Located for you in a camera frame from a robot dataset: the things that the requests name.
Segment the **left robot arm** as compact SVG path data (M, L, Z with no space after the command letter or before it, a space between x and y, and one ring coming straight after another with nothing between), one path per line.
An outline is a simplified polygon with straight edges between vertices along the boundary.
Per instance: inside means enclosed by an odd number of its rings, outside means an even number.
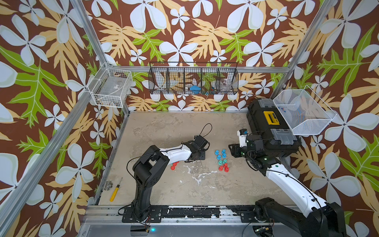
M131 218L138 222L147 220L151 209L153 186L160 180L168 165L181 161L190 163L204 160L209 147L210 142L201 135L196 135L194 140L183 142L173 148L150 146L132 168L136 192L131 203Z

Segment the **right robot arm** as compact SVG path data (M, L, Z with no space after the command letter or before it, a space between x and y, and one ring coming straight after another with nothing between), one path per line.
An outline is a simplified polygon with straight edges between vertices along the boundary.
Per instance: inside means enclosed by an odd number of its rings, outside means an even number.
M264 151L260 135L246 129L237 132L239 143L229 145L235 158L245 158L255 171L274 182L294 202L299 211L279 204L273 198L255 202L253 216L257 221L271 221L286 225L302 237L345 237L344 213L337 203L328 203L316 195L274 156Z

